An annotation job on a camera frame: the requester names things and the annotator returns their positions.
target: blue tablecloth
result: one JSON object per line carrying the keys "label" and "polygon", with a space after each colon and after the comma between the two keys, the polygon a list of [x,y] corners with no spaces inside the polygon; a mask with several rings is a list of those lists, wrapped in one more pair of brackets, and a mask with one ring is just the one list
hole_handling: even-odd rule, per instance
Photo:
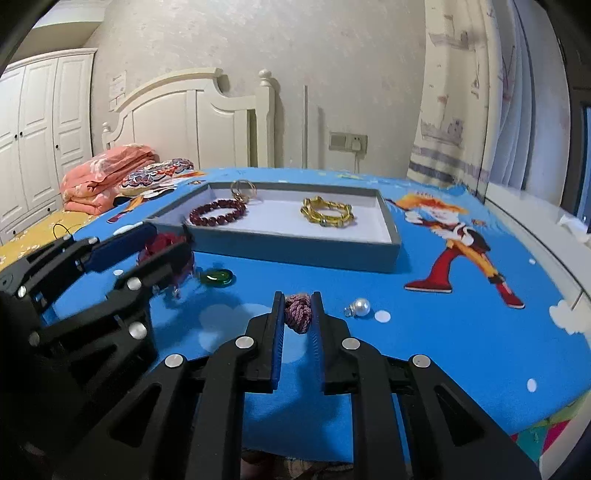
{"label": "blue tablecloth", "polygon": [[[288,181],[377,188],[385,198],[409,193],[432,195],[456,206],[461,222],[490,247],[492,264],[525,304],[509,308],[466,256],[453,260],[450,294],[409,291],[406,284],[426,279],[446,240],[425,225],[410,223],[391,206],[402,248],[392,274],[331,270],[278,264],[196,252],[203,269],[228,268],[236,283],[216,289],[190,279],[179,300],[160,295],[151,301],[160,360],[171,353],[197,358],[242,334],[248,320],[270,311],[274,292],[286,295],[320,291],[328,314],[342,317],[357,297],[372,303],[371,314],[347,319],[353,336],[382,353],[407,359],[416,353],[433,358],[503,429],[515,433],[545,418],[591,387],[591,352],[583,335],[569,335],[552,320],[549,309],[561,295],[525,247],[477,199],[461,187],[439,190],[405,180],[292,169],[216,169],[204,181]],[[185,182],[164,197],[144,203],[116,223],[107,223],[125,206],[79,230],[76,239],[108,238],[122,225],[135,223],[198,188]],[[426,213],[417,210],[426,218]],[[113,267],[130,269],[136,257]],[[112,271],[88,274],[56,302],[60,318],[104,299]],[[391,320],[377,322],[386,310]],[[348,395],[325,397],[314,374],[309,337],[285,330],[279,388],[273,395],[246,396],[243,446],[310,460],[352,460],[352,422]]]}

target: red bead bracelet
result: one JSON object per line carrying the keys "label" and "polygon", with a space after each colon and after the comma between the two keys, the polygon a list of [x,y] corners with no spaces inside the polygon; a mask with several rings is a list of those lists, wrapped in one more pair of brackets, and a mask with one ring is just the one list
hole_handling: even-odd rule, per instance
{"label": "red bead bracelet", "polygon": [[[211,212],[217,208],[233,208],[234,211],[217,217],[201,217],[204,213]],[[239,202],[238,200],[216,200],[215,202],[206,203],[205,205],[201,205],[200,207],[191,210],[191,213],[189,213],[189,221],[197,226],[223,225],[226,222],[230,223],[234,220],[238,220],[244,216],[245,212],[246,205],[243,202]]]}

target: white headboard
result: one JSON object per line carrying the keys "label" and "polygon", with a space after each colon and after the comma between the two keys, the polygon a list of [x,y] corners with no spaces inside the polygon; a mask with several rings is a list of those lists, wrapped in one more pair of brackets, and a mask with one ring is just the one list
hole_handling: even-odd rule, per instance
{"label": "white headboard", "polygon": [[200,169],[273,167],[271,72],[259,72],[261,82],[254,95],[233,98],[221,93],[221,74],[217,68],[182,70],[136,88],[117,107],[117,127],[111,131],[107,122],[103,124],[103,148],[145,144],[161,160],[188,158]]}

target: curtain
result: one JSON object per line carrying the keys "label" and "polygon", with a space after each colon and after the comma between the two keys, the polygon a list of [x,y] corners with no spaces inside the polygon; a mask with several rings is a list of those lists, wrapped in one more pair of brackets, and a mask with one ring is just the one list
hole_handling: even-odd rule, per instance
{"label": "curtain", "polygon": [[[512,6],[517,27],[528,47],[525,52],[528,58],[524,56],[522,63],[525,72],[525,66],[529,68],[531,81],[528,83],[524,78],[522,88],[525,97],[528,86],[533,86],[531,141],[524,175],[519,165],[523,158],[517,154],[509,179],[508,166],[498,183],[522,188],[560,205],[570,149],[570,96],[560,46],[546,11],[537,2],[514,0]],[[519,129],[519,142],[524,138],[523,130]],[[504,163],[499,155],[495,157],[495,164],[497,161]]]}
{"label": "curtain", "polygon": [[513,0],[492,0],[501,38],[501,132],[491,181],[521,189],[532,135],[532,76],[528,44]]}
{"label": "curtain", "polygon": [[499,137],[501,42],[492,0],[426,0],[423,98],[408,177],[483,196]]}

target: patterned pillow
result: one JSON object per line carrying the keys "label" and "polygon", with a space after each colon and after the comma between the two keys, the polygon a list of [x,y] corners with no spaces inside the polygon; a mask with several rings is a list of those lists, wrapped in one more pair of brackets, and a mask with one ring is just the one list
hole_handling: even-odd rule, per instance
{"label": "patterned pillow", "polygon": [[163,181],[171,180],[193,169],[193,163],[186,158],[152,163],[128,174],[123,179],[119,191],[125,196],[139,195],[145,190],[157,187]]}

